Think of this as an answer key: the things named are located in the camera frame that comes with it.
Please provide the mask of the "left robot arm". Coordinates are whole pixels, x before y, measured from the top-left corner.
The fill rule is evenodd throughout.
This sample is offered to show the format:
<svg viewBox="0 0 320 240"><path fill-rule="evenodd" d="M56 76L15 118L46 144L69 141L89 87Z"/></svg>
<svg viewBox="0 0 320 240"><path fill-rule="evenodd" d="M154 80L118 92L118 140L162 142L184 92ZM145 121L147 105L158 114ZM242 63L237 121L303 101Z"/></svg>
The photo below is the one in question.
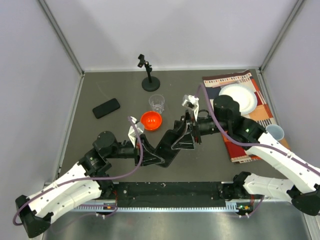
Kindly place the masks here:
<svg viewBox="0 0 320 240"><path fill-rule="evenodd" d="M146 136L132 135L130 141L119 142L110 131L101 132L93 148L70 170L39 192L15 200L17 212L13 224L23 226L29 238L44 233L57 219L87 201L109 198L114 191L113 181L132 175L139 167L158 165L167 167L175 158L173 142L165 134L157 147L149 144ZM130 172L109 176L109 159L133 159Z"/></svg>

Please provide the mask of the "black phone stand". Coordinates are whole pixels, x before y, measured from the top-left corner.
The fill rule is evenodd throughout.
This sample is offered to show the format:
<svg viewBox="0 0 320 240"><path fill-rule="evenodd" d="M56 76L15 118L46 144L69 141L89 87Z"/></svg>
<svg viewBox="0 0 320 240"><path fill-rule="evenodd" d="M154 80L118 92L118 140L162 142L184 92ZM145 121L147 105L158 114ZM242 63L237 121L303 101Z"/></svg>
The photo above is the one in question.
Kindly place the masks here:
<svg viewBox="0 0 320 240"><path fill-rule="evenodd" d="M158 90L161 83L157 77L151 76L151 72L153 70L152 65L145 60L145 56L143 54L140 54L138 56L138 59L139 63L137 64L137 66L139 68L142 68L144 66L147 73L147 77L144 78L141 82L142 88L147 92L154 92Z"/></svg>

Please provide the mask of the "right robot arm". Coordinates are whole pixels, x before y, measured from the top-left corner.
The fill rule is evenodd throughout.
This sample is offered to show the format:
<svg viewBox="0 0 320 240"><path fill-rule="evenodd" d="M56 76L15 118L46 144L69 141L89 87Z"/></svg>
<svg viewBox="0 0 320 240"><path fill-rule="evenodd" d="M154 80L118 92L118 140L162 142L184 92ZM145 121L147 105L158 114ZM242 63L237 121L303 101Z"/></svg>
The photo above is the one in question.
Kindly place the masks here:
<svg viewBox="0 0 320 240"><path fill-rule="evenodd" d="M291 203L299 211L316 216L320 213L320 170L302 160L276 140L262 125L241 116L239 104L228 95L207 102L209 116L200 118L199 98L184 95L182 106L193 112L191 126L203 125L191 135L199 140L201 135L218 130L232 143L255 155L285 178L270 178L242 172L234 178L233 192L239 198L263 195Z"/></svg>

